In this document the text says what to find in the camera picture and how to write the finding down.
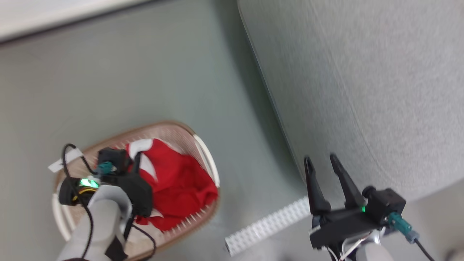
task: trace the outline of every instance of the green led light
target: green led light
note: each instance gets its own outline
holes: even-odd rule
[[[86,178],[81,179],[81,186],[98,188],[98,184],[95,182],[95,180],[86,179]]]

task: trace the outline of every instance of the white basket handle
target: white basket handle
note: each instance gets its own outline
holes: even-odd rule
[[[195,138],[195,141],[197,142],[197,148],[199,148],[201,157],[206,163],[206,168],[208,169],[208,172],[210,172],[210,175],[213,177],[214,184],[216,184],[216,187],[219,188],[219,173],[218,173],[218,168],[216,168],[216,164],[214,163],[213,156],[211,155],[211,152],[209,152],[208,147],[206,147],[206,144],[203,142],[203,140],[196,134],[193,135]]]
[[[66,221],[61,210],[61,204],[58,201],[58,195],[56,193],[53,193],[52,195],[52,209],[58,229],[64,240],[68,241],[71,238],[71,231],[69,231],[69,228],[66,225]]]

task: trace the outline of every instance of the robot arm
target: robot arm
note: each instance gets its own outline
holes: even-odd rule
[[[123,261],[127,238],[132,226],[132,203],[117,186],[102,185],[88,204],[93,218],[93,235],[85,259],[88,261]],[[57,261],[79,260],[89,238],[90,221],[84,216],[66,243]]]
[[[319,188],[310,158],[304,160],[313,215],[313,230],[309,236],[313,248],[326,248],[333,261],[347,258],[353,261],[391,261],[391,256],[380,245],[380,237],[384,234],[399,231],[409,243],[419,245],[419,234],[401,217],[406,205],[404,198],[392,189],[376,190],[372,186],[365,188],[361,194],[335,154],[330,155],[330,161],[345,195],[344,209],[331,209]],[[354,243],[348,250],[345,249],[347,242]]]
[[[105,148],[99,151],[95,171],[90,169],[82,156],[89,172],[100,180],[101,185],[98,186],[93,180],[69,175],[64,159],[67,147],[75,148],[67,144],[63,149],[66,178],[58,189],[58,200],[63,205],[82,204],[88,210],[89,217],[81,218],[57,261],[125,260],[127,255],[124,248],[134,217],[150,216],[153,206],[152,188],[139,175],[140,153],[135,157],[130,171],[131,160],[126,150]],[[144,234],[153,241],[154,254],[156,243],[148,234]]]

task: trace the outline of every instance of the white tag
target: white tag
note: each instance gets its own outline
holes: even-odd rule
[[[83,156],[83,154],[79,149],[77,149],[77,148],[72,149],[72,150],[68,151],[66,153],[66,155],[65,155],[66,163],[69,163],[69,162],[77,159],[80,156]],[[52,165],[48,166],[48,169],[51,170],[53,173],[56,173],[56,172],[60,171],[62,168],[63,168],[63,161],[61,159],[57,160]]]

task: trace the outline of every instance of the black cable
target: black cable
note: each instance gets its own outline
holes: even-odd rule
[[[430,261],[435,261],[435,260],[429,255],[429,253],[425,250],[425,248],[422,246],[422,244],[419,242],[419,240],[414,239],[414,243],[417,244],[417,246],[420,248],[420,250],[422,250],[422,252],[424,253],[424,255],[425,255]]]
[[[148,234],[147,232],[145,232],[144,230],[142,230],[141,228],[137,227],[136,225],[132,225],[133,228],[137,229],[138,231],[142,232],[142,234],[146,235],[153,243],[153,252],[151,253],[151,255],[147,258],[150,259],[152,258],[154,255],[155,255],[155,252],[156,252],[156,242],[155,242],[155,239],[150,236],[150,234]]]
[[[66,177],[68,177],[69,186],[71,187],[72,192],[77,196],[77,199],[80,201],[80,203],[82,204],[83,208],[84,208],[85,211],[87,212],[87,215],[89,216],[89,221],[90,221],[89,239],[87,240],[87,245],[85,246],[85,250],[84,250],[84,252],[82,253],[82,256],[81,256],[81,260],[84,260],[84,257],[85,257],[85,255],[87,254],[87,251],[89,250],[90,242],[92,241],[92,234],[93,234],[93,218],[92,218],[92,213],[90,213],[90,210],[89,210],[89,208],[87,207],[87,205],[84,204],[81,195],[79,194],[79,192],[77,191],[76,187],[74,186],[74,184],[72,183],[72,181],[71,181],[71,179],[70,179],[71,176],[69,175],[68,164],[66,163],[66,150],[68,149],[68,147],[71,147],[71,148],[73,148],[73,149],[76,148],[76,146],[75,146],[74,144],[71,144],[71,143],[68,143],[68,144],[66,144],[66,145],[63,147],[63,151],[62,151],[62,153],[61,153],[61,160],[62,160],[62,164],[63,164],[63,171],[64,171],[64,174],[66,175]],[[92,169],[90,168],[89,164],[87,163],[87,160],[85,160],[85,157],[84,157],[84,156],[81,156],[81,159],[84,161],[84,164],[85,164],[85,166],[87,167],[87,169],[89,170],[89,172],[90,172],[90,173],[94,173],[94,172],[92,171]]]
[[[126,241],[127,241],[127,238],[129,237],[130,228],[132,227],[132,224],[134,223],[135,216],[136,215],[134,214],[134,212],[132,212],[132,215],[130,215],[129,220],[127,221],[126,229],[124,230],[124,234],[123,234],[123,237]]]

